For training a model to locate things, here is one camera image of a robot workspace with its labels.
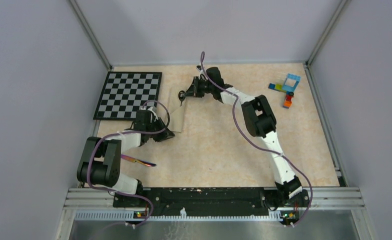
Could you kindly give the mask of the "black spoon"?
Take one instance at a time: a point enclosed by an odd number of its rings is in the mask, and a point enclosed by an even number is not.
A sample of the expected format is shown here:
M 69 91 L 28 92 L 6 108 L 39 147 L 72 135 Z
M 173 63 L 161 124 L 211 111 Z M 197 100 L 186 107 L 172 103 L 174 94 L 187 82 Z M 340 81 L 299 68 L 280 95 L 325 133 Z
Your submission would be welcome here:
M 179 91 L 178 92 L 178 99 L 180 101 L 180 106 L 183 105 L 185 98 L 186 98 L 186 92 L 184 90 Z

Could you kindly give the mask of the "beige cloth napkin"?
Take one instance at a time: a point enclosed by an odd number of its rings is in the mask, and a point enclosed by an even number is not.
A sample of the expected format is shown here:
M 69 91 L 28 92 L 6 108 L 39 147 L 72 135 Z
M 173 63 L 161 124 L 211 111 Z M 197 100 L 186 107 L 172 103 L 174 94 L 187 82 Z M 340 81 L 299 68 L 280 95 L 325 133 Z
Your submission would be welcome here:
M 187 100 L 180 101 L 179 92 L 182 89 L 178 86 L 170 89 L 167 102 L 167 109 L 170 115 L 168 129 L 172 132 L 181 133 L 184 128 L 184 115 L 186 111 Z

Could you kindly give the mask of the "iridescent rainbow knife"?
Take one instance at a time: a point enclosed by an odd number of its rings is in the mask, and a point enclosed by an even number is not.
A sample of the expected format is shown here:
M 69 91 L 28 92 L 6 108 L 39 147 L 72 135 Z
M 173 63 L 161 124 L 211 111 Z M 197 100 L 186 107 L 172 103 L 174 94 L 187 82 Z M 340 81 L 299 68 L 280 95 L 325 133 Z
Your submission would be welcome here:
M 144 165 L 144 166 L 146 166 L 146 167 L 156 167 L 156 166 L 157 166 L 157 165 L 154 164 L 154 163 L 147 162 L 147 161 L 144 161 L 144 160 L 140 160 L 140 159 L 137 159 L 137 158 L 128 156 L 128 155 L 123 155 L 123 154 L 122 154 L 122 155 L 121 155 L 121 158 L 122 158 L 123 160 L 129 161 L 129 162 L 131 162 L 131 163 L 138 163 L 138 164 Z

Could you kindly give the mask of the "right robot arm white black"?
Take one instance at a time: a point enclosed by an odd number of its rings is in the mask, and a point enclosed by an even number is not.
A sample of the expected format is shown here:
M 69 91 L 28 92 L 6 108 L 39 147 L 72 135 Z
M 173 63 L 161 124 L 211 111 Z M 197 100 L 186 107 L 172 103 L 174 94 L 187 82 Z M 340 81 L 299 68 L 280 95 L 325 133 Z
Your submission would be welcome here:
M 200 75 L 193 77 L 187 90 L 179 91 L 180 102 L 186 98 L 202 98 L 211 94 L 215 100 L 233 106 L 233 113 L 240 109 L 248 133 L 258 138 L 263 143 L 262 149 L 271 154 L 278 202 L 283 206 L 292 205 L 297 200 L 297 195 L 302 192 L 302 185 L 283 152 L 277 134 L 277 120 L 266 96 L 247 95 L 232 85 L 225 84 L 217 67 L 203 70 L 198 66 L 197 69 Z

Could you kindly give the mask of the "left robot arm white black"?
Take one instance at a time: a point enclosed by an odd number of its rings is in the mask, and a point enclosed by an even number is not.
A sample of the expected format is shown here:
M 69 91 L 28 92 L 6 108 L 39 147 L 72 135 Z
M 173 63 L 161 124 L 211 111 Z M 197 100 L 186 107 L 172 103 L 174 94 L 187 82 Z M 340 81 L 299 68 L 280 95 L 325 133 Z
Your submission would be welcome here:
M 149 139 L 162 142 L 175 137 L 166 123 L 157 116 L 153 107 L 143 107 L 136 112 L 132 127 L 106 137 L 89 137 L 86 140 L 77 180 L 94 187 L 125 194 L 125 201 L 133 207 L 142 204 L 144 193 L 140 182 L 121 173 L 121 160 L 126 151 L 144 145 Z

